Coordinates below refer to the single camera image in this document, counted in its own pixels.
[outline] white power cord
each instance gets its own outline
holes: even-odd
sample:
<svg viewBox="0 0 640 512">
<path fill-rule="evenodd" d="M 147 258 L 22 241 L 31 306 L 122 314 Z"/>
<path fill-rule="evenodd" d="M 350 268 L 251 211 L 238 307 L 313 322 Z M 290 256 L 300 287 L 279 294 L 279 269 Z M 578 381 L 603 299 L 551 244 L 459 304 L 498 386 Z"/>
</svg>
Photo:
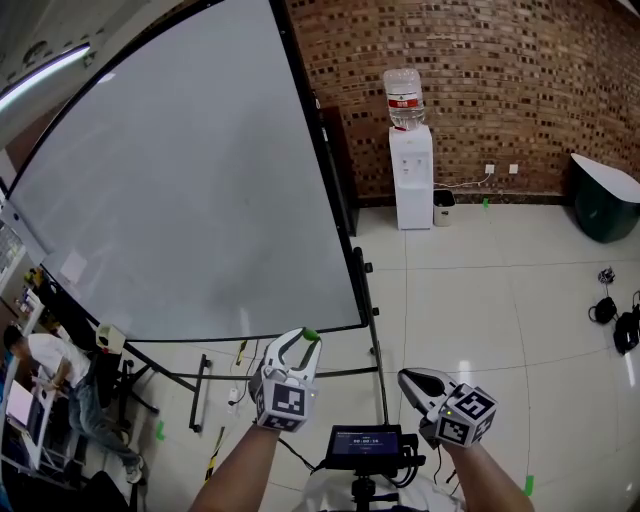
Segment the white power cord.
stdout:
<svg viewBox="0 0 640 512">
<path fill-rule="evenodd" d="M 493 173 L 488 174 L 485 179 L 482 181 L 469 181 L 467 183 L 460 183 L 459 185 L 445 185 L 444 183 L 434 183 L 437 187 L 445 187 L 445 188 L 457 188 L 457 187 L 466 187 L 467 185 L 482 185 L 485 181 L 493 176 Z"/>
</svg>

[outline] white tile floor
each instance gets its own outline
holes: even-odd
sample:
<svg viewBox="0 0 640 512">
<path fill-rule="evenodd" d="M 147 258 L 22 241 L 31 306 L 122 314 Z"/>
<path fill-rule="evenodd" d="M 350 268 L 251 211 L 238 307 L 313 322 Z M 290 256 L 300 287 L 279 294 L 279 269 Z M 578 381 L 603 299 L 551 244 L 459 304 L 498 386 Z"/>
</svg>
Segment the white tile floor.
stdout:
<svg viewBox="0 0 640 512">
<path fill-rule="evenodd" d="M 407 432 L 418 415 L 401 398 L 395 372 L 425 366 L 479 385 L 500 403 L 484 445 L 521 486 L 535 477 L 539 512 L 623 511 L 640 490 L 640 349 L 624 358 L 612 349 L 611 328 L 587 318 L 603 297 L 597 273 L 612 265 L 610 287 L 628 310 L 640 289 L 640 229 L 609 245 L 597 244 L 556 206 L 456 207 L 454 224 L 400 232 L 391 208 L 362 212 L 362 247 L 374 273 L 370 282 L 378 317 L 389 413 Z M 344 369 L 371 361 L 366 331 L 326 335 L 321 366 Z M 260 343 L 260 355 L 266 341 Z M 243 374 L 255 344 L 247 347 Z M 238 344 L 145 345 L 174 371 L 194 372 L 200 354 L 228 373 Z M 333 423 L 372 423 L 380 417 L 372 375 L 317 381 L 315 417 L 287 440 L 313 463 L 326 450 Z M 146 502 L 151 511 L 183 510 L 200 488 L 222 425 L 227 437 L 217 463 L 254 416 L 246 400 L 227 412 L 233 382 L 212 382 L 202 400 L 204 431 L 188 429 L 190 393 L 154 375 L 143 396 L 161 407 L 158 418 L 136 418 L 137 444 L 149 466 Z M 156 438 L 164 422 L 164 440 Z M 422 468 L 431 476 L 437 456 L 426 443 Z M 451 473 L 443 453 L 439 481 Z M 306 476 L 301 463 L 278 448 L 261 510 L 290 510 Z"/>
</svg>

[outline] jeans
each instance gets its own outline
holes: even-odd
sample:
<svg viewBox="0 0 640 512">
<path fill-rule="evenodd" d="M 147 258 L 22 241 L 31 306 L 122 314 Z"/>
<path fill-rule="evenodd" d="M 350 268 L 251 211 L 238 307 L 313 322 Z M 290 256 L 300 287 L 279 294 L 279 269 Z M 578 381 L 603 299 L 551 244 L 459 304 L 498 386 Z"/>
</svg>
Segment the jeans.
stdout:
<svg viewBox="0 0 640 512">
<path fill-rule="evenodd" d="M 115 453 L 125 466 L 138 463 L 138 455 L 125 446 L 102 412 L 95 381 L 86 382 L 85 377 L 69 393 L 69 425 Z"/>
</svg>

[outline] whiteboard frame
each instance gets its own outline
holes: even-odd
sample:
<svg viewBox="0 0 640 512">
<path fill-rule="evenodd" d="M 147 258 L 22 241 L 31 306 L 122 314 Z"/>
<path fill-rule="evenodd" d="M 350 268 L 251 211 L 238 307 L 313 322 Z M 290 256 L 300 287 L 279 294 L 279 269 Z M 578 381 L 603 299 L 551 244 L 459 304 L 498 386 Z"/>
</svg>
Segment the whiteboard frame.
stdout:
<svg viewBox="0 0 640 512">
<path fill-rule="evenodd" d="M 78 103 L 106 74 L 111 72 L 116 66 L 138 51 L 140 48 L 151 42 L 153 39 L 163 34 L 167 30 L 182 23 L 188 18 L 197 15 L 198 13 L 215 7 L 224 1 L 233 0 L 198 0 L 194 4 L 182 9 L 180 12 L 169 16 L 167 19 L 161 21 L 157 25 L 145 29 L 136 38 L 134 38 L 129 44 L 127 44 L 122 50 L 120 50 L 109 62 L 107 62 L 99 71 L 97 71 L 64 105 L 60 112 L 54 117 L 51 123 L 44 130 L 39 137 L 36 144 L 33 146 L 26 160 L 20 167 L 16 178 L 13 180 L 11 187 L 7 193 L 6 199 L 10 201 L 11 194 L 18 185 L 20 178 L 29 168 L 29 164 L 33 160 L 34 156 L 40 149 L 40 147 L 47 140 L 52 131 L 58 126 L 58 124 L 65 118 L 70 110 Z M 284 0 L 269 0 L 269 5 L 273 13 L 273 17 L 280 33 L 280 40 L 282 42 L 291 75 L 295 83 L 296 90 L 298 92 L 298 98 L 300 105 L 304 113 L 309 135 L 313 144 L 316 159 L 318 161 L 318 167 L 322 176 L 322 181 L 327 192 L 329 199 L 329 206 L 333 215 L 334 224 L 338 232 L 338 238 L 340 240 L 340 247 L 347 266 L 347 272 L 349 279 L 351 280 L 351 288 L 354 293 L 356 306 L 358 308 L 358 314 L 360 316 L 360 323 L 356 325 L 347 325 L 343 327 L 335 327 L 330 329 L 320 329 L 319 332 L 335 332 L 350 329 L 360 329 L 369 325 L 368 315 L 366 313 L 366 292 L 362 286 L 361 279 L 358 271 L 358 260 L 351 247 L 349 235 L 347 233 L 347 225 L 342 211 L 341 192 L 339 190 L 337 182 L 334 180 L 334 173 L 331 166 L 330 155 L 327 150 L 326 142 L 323 136 L 323 128 L 320 124 L 318 111 L 316 108 L 315 97 L 312 93 L 311 86 L 309 84 L 307 74 L 304 69 L 302 57 L 300 55 L 299 47 L 295 39 L 295 33 L 291 20 L 289 18 L 288 11 L 284 4 Z M 27 224 L 28 219 L 23 218 L 22 222 Z M 50 278 L 58 282 L 55 276 L 53 276 L 43 265 L 43 268 L 49 274 Z M 99 325 L 100 321 L 96 319 L 91 312 L 87 311 L 80 303 L 78 306 L 85 312 L 88 319 L 90 319 L 95 325 Z M 245 339 L 266 339 L 274 338 L 282 333 L 265 333 L 258 336 L 239 336 L 239 337 L 227 337 L 227 338 L 201 338 L 201 339 L 171 339 L 171 340 L 148 340 L 148 339 L 135 339 L 131 340 L 136 343 L 192 343 L 192 342 L 223 342 L 223 341 L 237 341 Z"/>
</svg>

